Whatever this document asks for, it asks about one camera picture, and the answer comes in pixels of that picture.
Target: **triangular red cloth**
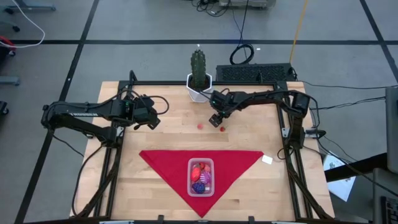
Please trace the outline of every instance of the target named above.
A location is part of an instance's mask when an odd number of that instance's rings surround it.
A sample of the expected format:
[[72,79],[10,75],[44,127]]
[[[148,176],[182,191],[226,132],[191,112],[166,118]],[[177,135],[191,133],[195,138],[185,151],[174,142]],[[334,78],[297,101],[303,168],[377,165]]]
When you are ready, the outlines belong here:
[[[141,151],[139,154],[201,217],[231,184],[262,155],[259,151]],[[215,192],[211,197],[191,197],[187,192],[188,161],[210,158],[214,162]]]

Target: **food item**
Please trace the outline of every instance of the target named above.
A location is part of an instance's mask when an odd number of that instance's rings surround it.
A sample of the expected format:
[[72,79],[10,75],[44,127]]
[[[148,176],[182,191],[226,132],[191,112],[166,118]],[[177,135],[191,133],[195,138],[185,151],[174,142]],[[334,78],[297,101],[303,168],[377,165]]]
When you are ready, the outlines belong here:
[[211,174],[209,172],[204,171],[202,174],[200,174],[200,181],[204,184],[210,183]]
[[206,172],[210,172],[210,166],[209,165],[205,165],[205,168],[204,168],[204,170],[206,171]]
[[205,185],[203,183],[197,182],[192,184],[192,189],[198,194],[203,194],[205,192]]
[[200,168],[199,167],[193,168],[192,173],[191,173],[192,182],[197,181],[199,179],[199,177],[200,177]]

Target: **cactus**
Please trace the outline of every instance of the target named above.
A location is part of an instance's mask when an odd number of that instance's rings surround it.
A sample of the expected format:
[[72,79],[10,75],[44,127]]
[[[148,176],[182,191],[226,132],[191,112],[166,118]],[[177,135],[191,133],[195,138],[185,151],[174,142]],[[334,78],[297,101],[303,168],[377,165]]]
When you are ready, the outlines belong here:
[[203,91],[207,88],[206,83],[206,58],[201,50],[196,50],[191,57],[192,80],[191,88],[195,91]]

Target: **wooden tabletop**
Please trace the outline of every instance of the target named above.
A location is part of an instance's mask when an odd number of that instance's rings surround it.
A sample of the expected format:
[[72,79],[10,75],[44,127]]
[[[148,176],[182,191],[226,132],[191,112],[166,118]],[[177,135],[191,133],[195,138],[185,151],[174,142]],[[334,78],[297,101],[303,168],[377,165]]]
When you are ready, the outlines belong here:
[[[118,82],[103,82],[98,102],[117,93]],[[290,90],[304,91],[303,83],[288,83]],[[272,90],[269,86],[215,86],[216,90],[231,91]],[[160,115],[155,130],[141,127],[127,128],[124,137],[112,219],[165,220],[201,219],[169,185],[139,156],[142,150],[250,150],[262,151],[274,160],[271,165],[259,159],[250,167],[203,217],[205,220],[293,221],[294,212],[285,162],[276,154],[282,148],[279,120],[275,105],[259,105],[234,112],[223,120],[225,132],[214,128],[208,119],[215,113],[208,103],[193,103],[185,86],[138,85],[139,94],[160,95],[170,103],[170,110]],[[154,99],[155,109],[163,111],[165,103]],[[95,118],[94,124],[109,126],[110,122]],[[197,124],[203,124],[202,130]],[[312,126],[310,113],[304,119],[304,128]],[[318,150],[316,140],[306,139],[305,146]],[[85,158],[100,146],[89,139]],[[76,210],[80,211],[98,188],[105,149],[101,150],[84,168],[76,195]],[[325,211],[334,216],[320,156],[308,149],[301,150],[303,167],[309,191]],[[305,217],[302,194],[297,188],[301,216]],[[108,193],[103,198],[104,214]]]

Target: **clear plastic box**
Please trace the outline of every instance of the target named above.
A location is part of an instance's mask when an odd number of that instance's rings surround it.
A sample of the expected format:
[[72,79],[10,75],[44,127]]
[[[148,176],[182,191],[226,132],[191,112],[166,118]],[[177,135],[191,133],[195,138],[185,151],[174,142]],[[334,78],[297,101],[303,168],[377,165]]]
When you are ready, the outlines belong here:
[[[191,180],[191,173],[193,168],[195,168],[195,166],[197,166],[199,163],[204,163],[205,165],[208,165],[210,167],[210,174],[211,174],[211,180],[209,183],[205,184],[205,191],[203,194],[198,194],[196,193],[193,188],[192,185],[194,183],[199,183],[202,182],[199,178],[199,180],[193,182]],[[214,183],[214,162],[212,159],[209,158],[192,158],[188,161],[188,183],[187,183],[187,190],[188,190],[188,194],[191,197],[210,197],[214,194],[215,191],[215,183]]]

